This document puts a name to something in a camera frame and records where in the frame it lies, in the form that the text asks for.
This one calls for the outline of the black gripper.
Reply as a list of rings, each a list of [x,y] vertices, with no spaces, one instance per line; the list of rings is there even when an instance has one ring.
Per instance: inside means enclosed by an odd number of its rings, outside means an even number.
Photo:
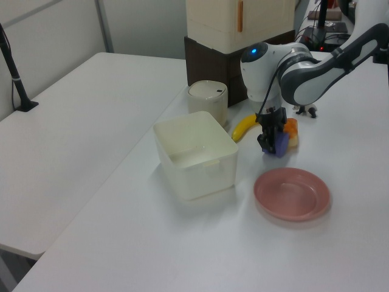
[[[262,127],[262,133],[257,141],[264,153],[275,154],[275,136],[284,134],[284,126],[287,122],[286,109],[281,107],[270,113],[256,113],[256,122]]]

